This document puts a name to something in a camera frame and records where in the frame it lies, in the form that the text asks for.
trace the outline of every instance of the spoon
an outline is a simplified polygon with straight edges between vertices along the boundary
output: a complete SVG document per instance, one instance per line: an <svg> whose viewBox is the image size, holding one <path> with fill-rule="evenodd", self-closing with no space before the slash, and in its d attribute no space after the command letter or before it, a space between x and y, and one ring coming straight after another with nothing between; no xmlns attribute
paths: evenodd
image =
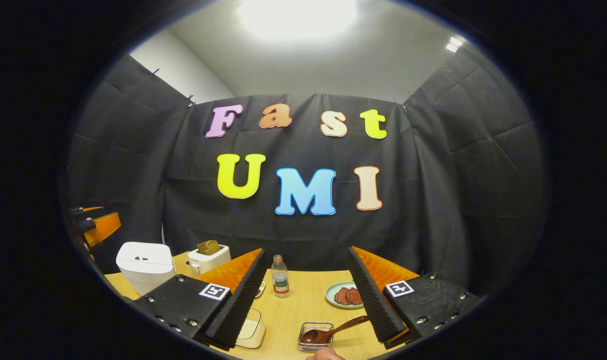
<svg viewBox="0 0 607 360"><path fill-rule="evenodd" d="M301 335L301 339L299 340L299 342L301 342L302 344L326 344L328 342L328 340L331 338L331 336L335 335L335 333L338 333L342 330L346 330L347 328L352 328L355 325L359 325L363 322L367 322L370 319L368 318L368 316L359 316L359 317L355 317L352 320L346 321L345 323L341 324L341 326L339 326L338 328L335 328L334 330L330 330L330 331L321 331L321 330L308 330L306 331L306 333L304 333L304 335Z"/></svg>

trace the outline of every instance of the black fabric backdrop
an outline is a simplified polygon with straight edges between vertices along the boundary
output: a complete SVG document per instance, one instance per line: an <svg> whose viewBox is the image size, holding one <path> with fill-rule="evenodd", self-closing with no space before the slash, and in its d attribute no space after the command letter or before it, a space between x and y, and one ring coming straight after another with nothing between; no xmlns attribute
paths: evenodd
<svg viewBox="0 0 607 360"><path fill-rule="evenodd" d="M292 123L262 129L265 107L290 106ZM242 104L223 137L205 138L212 109ZM386 117L384 139L365 132L361 112ZM343 112L344 137L324 136L321 113ZM266 156L256 194L217 189L217 156ZM541 141L528 109L498 69L463 49L403 104L327 94L255 95L187 107L184 96L126 57L98 87L75 132L68 168L72 206L118 211L123 226L94 250L118 271L126 241L161 242L173 255L215 239L233 257L256 248L279 253L292 270L345 269L358 246L415 272L438 272L477 294L496 290L525 262L548 209ZM361 211L359 166L377 166L383 207ZM330 216L281 216L276 170L308 184L333 169Z"/></svg>

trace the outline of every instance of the plastic bottle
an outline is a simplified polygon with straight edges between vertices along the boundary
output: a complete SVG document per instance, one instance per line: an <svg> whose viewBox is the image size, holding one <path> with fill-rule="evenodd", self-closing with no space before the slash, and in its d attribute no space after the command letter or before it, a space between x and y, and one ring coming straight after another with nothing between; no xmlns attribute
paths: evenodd
<svg viewBox="0 0 607 360"><path fill-rule="evenodd" d="M274 296L284 298L290 295L290 285L288 284L288 269L281 259L281 255L272 257L272 266L270 273L272 275L272 289Z"/></svg>

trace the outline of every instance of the colorful foam letter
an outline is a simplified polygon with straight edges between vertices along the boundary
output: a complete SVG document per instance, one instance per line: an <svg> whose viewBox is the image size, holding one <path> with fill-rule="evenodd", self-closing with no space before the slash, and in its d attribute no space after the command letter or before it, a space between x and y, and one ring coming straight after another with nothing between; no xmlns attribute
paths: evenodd
<svg viewBox="0 0 607 360"><path fill-rule="evenodd" d="M281 179L281 195L279 206L274 209L278 215L292 215L295 208L292 200L305 214L314 198L314 205L310 208L313 215L332 215L336 210L333 207L333 179L337 175L335 170L320 168L315 171L308 186L299 171L295 168L280 168L276 175Z"/></svg>
<svg viewBox="0 0 607 360"><path fill-rule="evenodd" d="M235 121L235 114L239 115L244 111L244 107L241 104L220 106L212 109L214 116L212 116L212 122L210 123L210 130L205 133L206 138L220 138L226 134L224 125L226 128L230 128Z"/></svg>
<svg viewBox="0 0 607 360"><path fill-rule="evenodd" d="M266 157L260 153L249 153L246 155L248 162L248 182L244 186L237 186L233 182L235 176L235 164L239 162L239 155L236 153L222 153L217 156L219 163L219 174L217 174L217 187L219 191L233 199L246 199L253 196L260 186L260 170L262 162Z"/></svg>
<svg viewBox="0 0 607 360"><path fill-rule="evenodd" d="M356 203L356 208L367 212L369 210L381 209L384 205L377 196L377 174L379 168L376 166L359 166L354 169L359 177L359 193L361 198Z"/></svg>
<svg viewBox="0 0 607 360"><path fill-rule="evenodd" d="M375 109L361 112L359 117L365 120L365 133L373 139L383 139L388 134L386 130L379 129L379 122L385 122L386 117L380 115Z"/></svg>
<svg viewBox="0 0 607 360"><path fill-rule="evenodd" d="M264 116L259 120L259 126L262 129L270 129L275 126L283 128L293 121L290 117L290 106L286 104L270 105L264 109L263 114Z"/></svg>
<svg viewBox="0 0 607 360"><path fill-rule="evenodd" d="M338 111L324 111L321 114L321 132L327 137L342 137L348 133L348 126L343 123L346 116Z"/></svg>

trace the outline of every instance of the wooden table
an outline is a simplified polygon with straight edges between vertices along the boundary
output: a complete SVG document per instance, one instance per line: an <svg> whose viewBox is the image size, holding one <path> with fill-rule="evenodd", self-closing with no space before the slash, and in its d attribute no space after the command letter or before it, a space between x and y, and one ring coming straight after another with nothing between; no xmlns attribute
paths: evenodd
<svg viewBox="0 0 607 360"><path fill-rule="evenodd" d="M188 253L173 257L178 274L192 276L187 265ZM140 296L122 273L111 273L105 278L123 296L132 300ZM304 322L330 322L335 327L366 314L366 310L342 309L326 301L326 289L342 281L352 281L347 270L343 271L288 271L290 296L278 298L272 289L270 271L265 272L265 289L255 298L252 308L261 312L261 322L265 326L265 335L260 347L248 349L237 346L230 351L222 351L237 358L249 360L305 359L312 352L299 351L297 338ZM331 347L338 355L347 360L365 360L387 353L383 344L377 342L373 326L363 323L335 335Z"/></svg>

